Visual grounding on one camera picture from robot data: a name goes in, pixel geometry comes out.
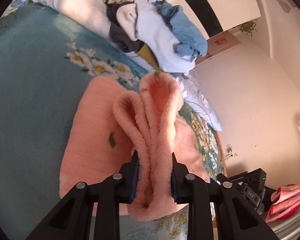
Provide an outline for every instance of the blue cloth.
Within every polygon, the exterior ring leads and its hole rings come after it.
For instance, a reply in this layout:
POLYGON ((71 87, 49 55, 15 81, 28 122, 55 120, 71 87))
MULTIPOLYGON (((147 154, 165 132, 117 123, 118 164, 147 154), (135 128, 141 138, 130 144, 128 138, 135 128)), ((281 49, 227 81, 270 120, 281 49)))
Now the blue cloth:
POLYGON ((198 28, 188 19, 180 5, 172 6, 166 0, 153 2, 163 20, 170 24, 175 37, 181 42, 176 46, 179 56, 204 56, 208 43, 198 28))

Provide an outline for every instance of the red cloth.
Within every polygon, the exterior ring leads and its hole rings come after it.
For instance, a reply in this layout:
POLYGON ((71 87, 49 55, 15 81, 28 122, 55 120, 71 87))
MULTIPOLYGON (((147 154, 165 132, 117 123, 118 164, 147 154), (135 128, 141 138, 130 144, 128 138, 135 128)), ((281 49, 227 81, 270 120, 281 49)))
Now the red cloth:
POLYGON ((279 187, 271 195, 271 201, 273 204, 266 217, 267 223, 291 217, 300 207, 300 186, 279 187))

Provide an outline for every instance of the black device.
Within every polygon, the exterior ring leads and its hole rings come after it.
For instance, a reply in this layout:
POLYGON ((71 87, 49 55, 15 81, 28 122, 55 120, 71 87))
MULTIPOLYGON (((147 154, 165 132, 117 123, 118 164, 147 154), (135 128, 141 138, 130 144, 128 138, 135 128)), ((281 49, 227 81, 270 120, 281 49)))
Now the black device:
MULTIPOLYGON (((184 164, 177 162, 174 154, 172 162, 172 197, 178 204, 189 203, 188 240, 213 240, 210 202, 215 207, 219 240, 279 239, 243 196, 242 185, 231 182, 223 174, 217 176, 221 185, 206 183, 190 174, 184 164)), ((135 151, 131 162, 122 165, 119 173, 103 182, 89 186, 84 182, 77 183, 26 240, 88 240, 95 202, 98 202, 98 208, 93 239, 119 240, 119 203, 132 203, 138 169, 139 160, 135 151)), ((260 171, 248 174, 242 178, 249 180, 252 174, 263 176, 260 171)), ((1 229, 0 240, 8 240, 1 229)))
POLYGON ((259 215, 265 211, 265 206, 262 203, 262 200, 264 199, 266 193, 266 173, 261 168, 251 172, 245 171, 230 177, 229 180, 232 183, 235 183, 237 190, 259 215))

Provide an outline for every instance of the pink cloth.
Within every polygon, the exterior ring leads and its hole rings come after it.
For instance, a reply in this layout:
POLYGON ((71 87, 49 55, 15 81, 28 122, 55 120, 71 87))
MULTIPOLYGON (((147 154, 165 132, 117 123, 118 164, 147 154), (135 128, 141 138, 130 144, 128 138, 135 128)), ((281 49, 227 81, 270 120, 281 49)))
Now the pink cloth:
POLYGON ((300 186, 290 185, 279 187, 271 195, 271 201, 274 204, 270 207, 266 217, 267 223, 294 215, 300 207, 300 186))
POLYGON ((121 204, 120 214, 128 208, 133 218, 150 221, 184 207, 171 197, 172 152, 189 172, 207 182, 209 176, 195 134, 178 114, 182 105, 178 83, 165 73, 147 74, 140 81, 140 94, 110 79, 94 78, 74 118, 61 164, 60 197, 79 181, 98 183, 118 172, 136 149, 136 198, 131 205, 121 204))

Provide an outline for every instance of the white flower pattern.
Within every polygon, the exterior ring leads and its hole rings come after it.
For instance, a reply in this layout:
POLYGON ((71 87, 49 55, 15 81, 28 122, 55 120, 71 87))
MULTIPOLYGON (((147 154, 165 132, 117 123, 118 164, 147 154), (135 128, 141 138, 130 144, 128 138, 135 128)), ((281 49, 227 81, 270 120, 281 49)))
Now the white flower pattern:
POLYGON ((74 50, 74 52, 67 52, 66 58, 79 67, 83 68, 82 71, 87 72, 90 76, 105 76, 114 80, 121 79, 129 86, 134 86, 140 82, 138 77, 135 77, 128 65, 114 61, 110 64, 107 62, 94 58, 97 53, 94 49, 80 48, 78 50, 76 43, 68 43, 67 46, 74 50))
POLYGON ((135 77, 134 74, 131 72, 131 69, 118 61, 114 61, 114 69, 117 75, 122 78, 123 80, 127 81, 130 86, 133 86, 133 81, 139 82, 139 78, 135 77))

